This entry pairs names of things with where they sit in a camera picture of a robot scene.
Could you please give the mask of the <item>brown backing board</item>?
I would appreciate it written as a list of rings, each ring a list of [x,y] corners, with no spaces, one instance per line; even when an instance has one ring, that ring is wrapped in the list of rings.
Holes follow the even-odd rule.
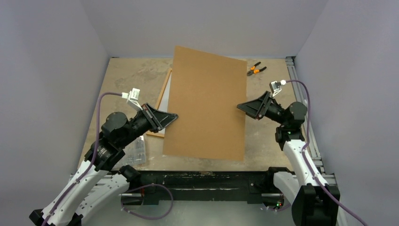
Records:
[[[242,161],[247,99],[243,60],[176,46],[168,111],[178,119],[166,128],[163,153]]]

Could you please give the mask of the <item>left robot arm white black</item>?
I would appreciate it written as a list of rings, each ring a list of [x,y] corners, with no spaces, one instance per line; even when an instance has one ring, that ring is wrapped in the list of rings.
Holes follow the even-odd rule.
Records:
[[[29,218],[36,226],[82,226],[114,196],[141,186],[141,174],[131,166],[120,168],[105,185],[92,191],[125,155],[124,148],[147,131],[156,133],[178,118],[176,113],[158,111],[143,104],[134,118],[122,112],[107,116],[96,141],[62,192],[45,208]]]

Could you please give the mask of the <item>photo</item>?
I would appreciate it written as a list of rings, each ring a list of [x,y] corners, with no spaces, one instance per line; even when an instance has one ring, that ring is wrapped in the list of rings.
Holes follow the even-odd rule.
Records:
[[[170,76],[168,78],[168,81],[166,83],[166,86],[165,86],[163,94],[162,94],[160,105],[158,107],[158,109],[163,112],[168,111],[168,101],[169,101],[171,80],[172,80],[172,74],[170,74]]]

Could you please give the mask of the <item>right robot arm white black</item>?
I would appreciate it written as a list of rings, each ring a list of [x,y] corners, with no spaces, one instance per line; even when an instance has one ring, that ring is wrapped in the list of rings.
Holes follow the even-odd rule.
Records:
[[[307,150],[302,133],[307,107],[293,102],[283,108],[269,91],[259,98],[237,105],[247,116],[264,117],[279,124],[275,140],[293,167],[293,173],[275,172],[264,179],[265,188],[278,189],[291,206],[293,222],[297,226],[334,226],[337,223],[340,198],[337,186],[330,185],[318,171]]]

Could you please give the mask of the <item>orange wooden picture frame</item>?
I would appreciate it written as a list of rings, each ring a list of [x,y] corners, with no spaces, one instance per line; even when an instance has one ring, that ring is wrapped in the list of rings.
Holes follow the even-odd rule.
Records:
[[[163,85],[162,85],[162,88],[161,88],[159,97],[158,97],[158,99],[157,99],[156,105],[155,105],[155,108],[156,108],[157,110],[159,109],[160,103],[161,103],[162,98],[163,98],[163,96],[164,96],[165,89],[166,89],[166,87],[167,87],[167,84],[168,84],[168,81],[169,81],[169,78],[170,78],[171,73],[172,73],[172,68],[169,68],[169,69],[168,69],[168,72],[167,72],[167,74],[166,74],[165,80],[164,80],[164,82],[163,82]],[[156,138],[164,138],[164,134],[163,134],[163,133],[159,133],[159,132],[158,132],[158,133],[146,132],[146,135],[151,136],[151,137],[156,137]]]

